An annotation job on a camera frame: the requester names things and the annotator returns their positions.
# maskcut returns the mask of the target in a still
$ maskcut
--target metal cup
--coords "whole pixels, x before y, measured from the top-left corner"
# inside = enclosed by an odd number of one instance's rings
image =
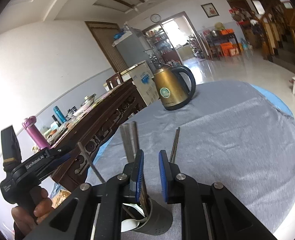
[[[172,214],[155,200],[149,198],[151,211],[147,221],[132,231],[152,236],[159,236],[170,229],[173,222]]]

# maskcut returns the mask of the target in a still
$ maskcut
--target metal screw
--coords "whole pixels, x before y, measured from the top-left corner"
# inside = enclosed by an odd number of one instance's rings
[[[224,185],[221,182],[215,182],[214,187],[216,189],[223,189]]]
[[[117,177],[119,180],[124,180],[127,178],[127,175],[125,173],[120,173]]]
[[[176,175],[176,178],[177,178],[178,180],[184,180],[184,179],[186,179],[186,175],[183,174],[183,173],[179,173],[179,174]]]
[[[87,189],[90,188],[90,186],[91,185],[89,183],[83,183],[83,184],[80,185],[80,189],[81,190],[87,190]]]

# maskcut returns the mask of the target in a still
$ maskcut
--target electric kettle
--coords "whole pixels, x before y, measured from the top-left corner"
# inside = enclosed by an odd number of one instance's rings
[[[191,81],[191,91],[180,72],[188,75]],[[191,70],[182,65],[171,67],[163,64],[161,68],[156,70],[152,80],[166,110],[176,110],[185,106],[195,93],[195,78]]]

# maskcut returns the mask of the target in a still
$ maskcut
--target finger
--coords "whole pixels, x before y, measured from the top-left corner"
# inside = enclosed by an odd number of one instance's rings
[[[40,224],[53,210],[54,210],[54,208],[51,207],[51,210],[48,213],[44,214],[42,217],[39,217],[37,219],[37,224]]]
[[[34,215],[36,217],[42,217],[44,214],[48,213],[52,207],[52,200],[49,198],[44,198],[41,202],[36,206],[34,210]]]
[[[33,218],[26,212],[26,210],[22,207],[14,207],[11,210],[12,217],[20,229],[20,231],[26,236],[33,228],[35,228],[36,224]]]
[[[46,191],[46,189],[45,188],[42,188],[41,189],[41,196],[42,196],[42,198],[46,198],[48,195],[49,195],[49,193]]]

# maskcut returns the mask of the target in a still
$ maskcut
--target kettle label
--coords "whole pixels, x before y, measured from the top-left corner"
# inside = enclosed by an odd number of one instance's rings
[[[171,95],[171,92],[167,88],[161,88],[160,95],[164,98],[169,98],[169,96]]]

